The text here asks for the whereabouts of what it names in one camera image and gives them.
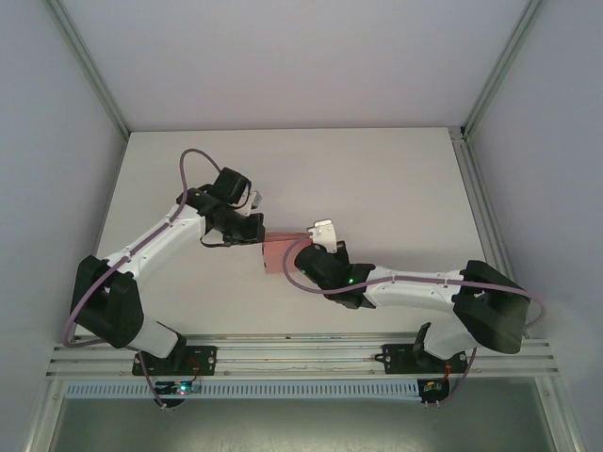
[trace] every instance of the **white panel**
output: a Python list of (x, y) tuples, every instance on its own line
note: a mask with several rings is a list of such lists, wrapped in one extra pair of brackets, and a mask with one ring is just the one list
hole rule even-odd
[(603, 3), (549, 1), (475, 137), (518, 282), (551, 341), (587, 450), (601, 448)]
[[(272, 231), (332, 218), (353, 262), (398, 269), (448, 270), (482, 258), (447, 129), (135, 133), (100, 256), (166, 214), (181, 192), (178, 156), (193, 146), (253, 181)], [(195, 186), (216, 177), (199, 155), (187, 174)], [(260, 245), (184, 250), (142, 291), (146, 313), (182, 333), (416, 331), (445, 315), (345, 309), (266, 275)]]
[(462, 125), (526, 0), (64, 0), (133, 130)]
[(0, 2), (0, 450), (22, 450), (121, 140), (41, 0)]

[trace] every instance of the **pink object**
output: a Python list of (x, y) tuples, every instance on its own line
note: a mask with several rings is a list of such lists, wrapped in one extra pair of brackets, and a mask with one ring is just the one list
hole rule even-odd
[[(281, 273), (283, 271), (283, 255), (293, 242), (307, 235), (307, 233), (266, 233), (266, 240), (262, 244), (262, 255), (264, 256), (264, 270), (266, 273)], [(308, 245), (312, 239), (301, 241), (289, 254), (286, 260), (286, 269), (296, 271), (295, 258), (298, 253)]]

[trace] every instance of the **black bracket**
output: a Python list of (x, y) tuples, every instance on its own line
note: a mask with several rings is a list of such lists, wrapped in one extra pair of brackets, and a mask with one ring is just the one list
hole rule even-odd
[(433, 358), (427, 363), (418, 360), (413, 353), (414, 344), (385, 344), (383, 353), (375, 355), (375, 361), (383, 363), (385, 374), (442, 374), (446, 372), (446, 363), (450, 364), (451, 374), (462, 374), (467, 368), (467, 357), (461, 352), (452, 356), (449, 360), (437, 360)]
[[(198, 377), (211, 377), (216, 370), (217, 355), (217, 347), (187, 346), (182, 364), (174, 371), (169, 360), (162, 360), (150, 353), (142, 352), (142, 358), (149, 376), (153, 377), (167, 377), (170, 375), (179, 377), (192, 377), (194, 375)], [(144, 376), (138, 356), (134, 358), (132, 375), (136, 377)]]

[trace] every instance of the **white tabletop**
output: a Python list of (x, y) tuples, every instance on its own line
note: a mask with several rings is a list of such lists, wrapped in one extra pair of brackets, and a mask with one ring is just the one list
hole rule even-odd
[[(331, 218), (352, 262), (399, 270), (451, 270), (483, 259), (445, 128), (135, 133), (99, 257), (167, 214), (181, 192), (178, 158), (189, 147), (252, 180), (269, 231)], [(186, 169), (192, 186), (216, 177), (198, 155), (187, 158)], [(145, 314), (184, 334), (416, 331), (443, 315), (354, 311), (303, 293), (282, 274), (264, 273), (260, 245), (191, 247), (160, 268), (141, 295)]]

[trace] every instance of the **robotic arm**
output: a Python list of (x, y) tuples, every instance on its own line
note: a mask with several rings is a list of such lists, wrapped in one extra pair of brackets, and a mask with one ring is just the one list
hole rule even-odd
[[(446, 273), (402, 272), (372, 264), (350, 264), (346, 244), (336, 241), (330, 220), (315, 223), (308, 231), (313, 244), (295, 258), (297, 269), (327, 292), (364, 283), (348, 292), (327, 293), (326, 299), (349, 309), (416, 307), (450, 314), (446, 320), (423, 325), (416, 341), (418, 361), (447, 360), (478, 346), (510, 354), (521, 348), (530, 299), (501, 291), (524, 292), (484, 262), (469, 261), (465, 269)], [(472, 283), (494, 284), (499, 289), (467, 286)]]
[[(245, 193), (244, 204), (236, 206)], [(91, 293), (75, 322), (115, 348), (130, 347), (168, 360), (174, 371), (184, 360), (187, 340), (144, 314), (139, 295), (143, 278), (211, 230), (222, 233), (224, 247), (260, 243), (265, 236), (263, 214), (251, 214), (261, 197), (251, 192), (249, 179), (232, 169), (222, 169), (213, 185), (189, 189), (184, 205), (182, 199), (183, 195), (163, 220), (132, 244), (103, 260), (84, 259), (72, 301), (73, 311), (92, 285), (110, 274)]]

